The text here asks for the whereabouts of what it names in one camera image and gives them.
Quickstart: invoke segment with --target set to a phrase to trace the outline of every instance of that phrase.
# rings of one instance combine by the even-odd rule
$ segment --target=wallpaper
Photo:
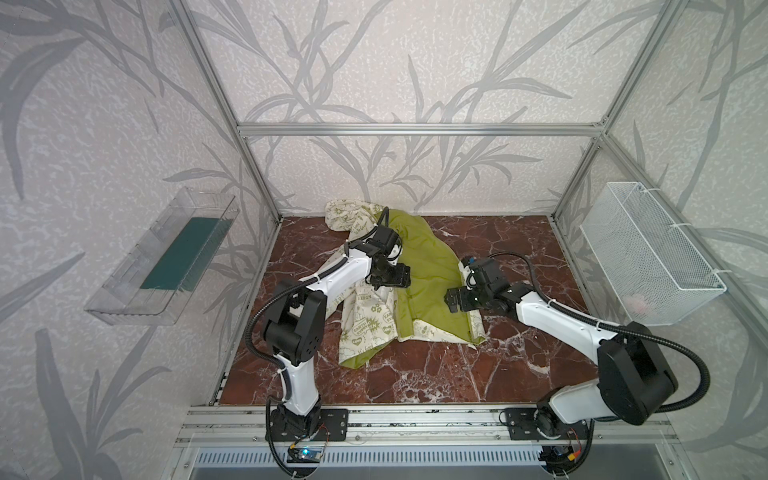
[[[0,478],[156,478],[274,224],[164,2],[9,0],[0,33]],[[182,186],[240,215],[177,324],[87,314]]]
[[[765,1],[690,2],[611,132],[763,306],[767,10]],[[713,369],[702,405],[670,414],[700,477],[763,478],[768,353],[722,301],[661,332]]]
[[[588,174],[556,220],[574,268],[586,282],[591,313],[619,323],[628,318],[579,226],[609,181],[631,180],[608,153],[598,153]],[[675,432],[701,480],[757,480],[768,468],[768,355],[752,341],[721,298],[673,326],[653,333],[691,348],[710,369],[712,384],[696,405],[668,413]],[[668,402],[681,400],[698,383],[693,363],[663,349],[680,388]]]
[[[611,132],[768,313],[768,3],[693,2]]]
[[[661,0],[190,0],[239,122],[595,122]],[[286,214],[550,213],[586,140],[251,137]]]
[[[421,214],[549,214],[585,137],[271,137],[252,150],[283,211],[362,198]]]

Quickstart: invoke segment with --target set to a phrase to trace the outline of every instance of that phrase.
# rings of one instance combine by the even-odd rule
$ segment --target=white mesh basket
[[[671,325],[726,290],[643,184],[608,183],[581,231],[636,322]]]

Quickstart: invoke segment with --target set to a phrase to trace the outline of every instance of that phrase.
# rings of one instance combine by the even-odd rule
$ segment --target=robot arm
[[[492,258],[469,258],[462,264],[466,286],[445,295],[451,311],[486,308],[516,317],[598,365],[597,379],[558,389],[538,403],[537,427],[543,436],[557,437],[582,419],[613,415],[640,425],[677,390],[677,379],[656,343],[610,331],[616,323],[593,319],[593,325],[579,320],[583,313],[542,298],[525,283],[510,284]],[[639,323],[622,330],[650,335]]]
[[[278,405],[273,422],[293,438],[310,436],[319,425],[321,401],[313,357],[323,341],[328,299],[337,298],[360,280],[376,289],[407,288],[411,283],[410,267],[397,263],[402,241],[388,223],[385,209],[373,230],[344,244],[338,263],[318,270],[303,282],[282,280],[277,296],[287,290],[291,294],[283,295],[264,311],[263,338],[283,365],[285,373],[280,378],[288,397]]]

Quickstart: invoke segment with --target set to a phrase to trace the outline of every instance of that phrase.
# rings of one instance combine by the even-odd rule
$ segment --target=transparent plastic container
[[[85,311],[111,325],[174,325],[239,212],[234,195],[182,188]]]

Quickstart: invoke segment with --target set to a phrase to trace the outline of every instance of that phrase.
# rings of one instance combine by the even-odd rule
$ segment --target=green cloth
[[[371,360],[375,354],[381,352],[381,350],[385,346],[389,345],[390,342],[392,342],[392,340],[390,340],[387,343],[382,343],[381,345],[375,346],[370,350],[366,350],[365,352],[360,353],[359,355],[354,356],[351,359],[346,359],[343,362],[341,362],[339,365],[345,366],[348,369],[358,369],[361,366],[368,363],[368,361]]]
[[[190,218],[139,288],[194,290],[231,225],[232,220]]]
[[[466,342],[482,343],[484,338],[472,335],[469,315],[451,313],[445,305],[445,291],[463,285],[458,257],[451,247],[435,237],[421,217],[390,210],[389,226],[402,238],[403,251],[398,262],[411,267],[411,286],[395,289],[398,336],[413,335],[413,321],[420,319]]]

